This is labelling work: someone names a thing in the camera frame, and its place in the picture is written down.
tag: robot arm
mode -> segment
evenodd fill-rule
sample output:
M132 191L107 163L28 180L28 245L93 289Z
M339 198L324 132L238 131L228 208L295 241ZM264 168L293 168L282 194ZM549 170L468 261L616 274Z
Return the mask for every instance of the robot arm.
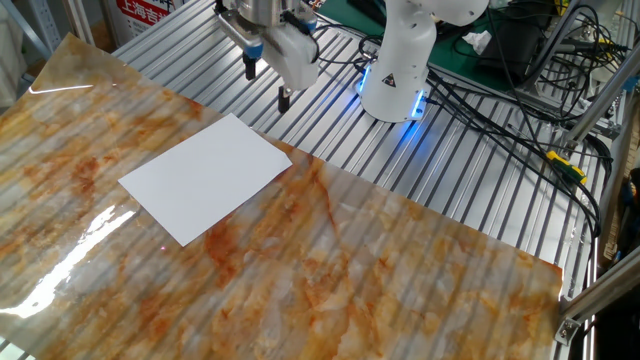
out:
M388 0L387 26L377 61L359 88L365 111L376 119L422 118L426 67L436 41L431 14L458 26L475 21L489 0Z
M316 82L319 49L310 34L317 20L303 1L218 0L215 11L222 30L244 52L249 80L263 58L282 77L287 93Z
M363 108L388 122L421 118L417 104L425 91L426 64L437 35L431 14L462 26L475 21L488 2L387 0L382 47L358 87ZM316 82L319 49L310 33L317 20L304 1L218 0L215 11L221 28L244 52L247 78L255 76L255 61L263 58L284 80L281 112L288 108L291 91Z

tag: plastic sheet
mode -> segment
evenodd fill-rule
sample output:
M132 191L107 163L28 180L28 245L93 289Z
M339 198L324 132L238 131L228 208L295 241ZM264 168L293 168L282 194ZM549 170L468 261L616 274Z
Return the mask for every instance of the plastic sheet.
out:
M220 117L68 36L0 119L0 335L39 359L549 357L559 268L277 140L294 165L180 247L117 180Z

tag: green mat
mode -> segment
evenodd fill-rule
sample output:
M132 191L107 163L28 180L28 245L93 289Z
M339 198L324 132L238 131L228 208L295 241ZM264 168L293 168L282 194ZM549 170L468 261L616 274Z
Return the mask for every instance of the green mat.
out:
M384 27L349 5L347 0L327 0L319 12L326 17L339 23L352 26L368 35L379 35L384 31ZM483 32L489 28L486 19L480 19L476 21L475 24L476 28L474 32ZM463 56L453 51L452 45L456 38L457 36L453 36L450 39L436 43L431 52L429 63L440 66L494 90L509 90L509 84L504 79L496 78L486 72L474 69L478 61L477 59ZM458 43L458 49L463 53L475 55L471 45L468 45L464 41Z

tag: slotted metal surface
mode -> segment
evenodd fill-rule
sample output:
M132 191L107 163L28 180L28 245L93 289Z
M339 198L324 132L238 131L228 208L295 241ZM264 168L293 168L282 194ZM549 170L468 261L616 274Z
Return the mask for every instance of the slotted metal surface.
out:
M354 84L361 74L351 65L321 63L318 82L295 93L291 109L279 114L278 75L260 61L256 78L245 79L242 52L218 28L212 4L190 2L115 55L186 97L562 267L563 294L582 290L591 248L584 213L551 184L437 104L420 121L376 121L360 106ZM324 58L358 57L354 36L335 29L316 35ZM510 103L459 94L497 123L527 132ZM547 124L535 130L540 141L559 136ZM520 147L512 149L533 161ZM579 151L587 154L572 161L599 198L602 166L588 156L594 153L588 146Z
M0 337L0 360L35 360L35 358Z

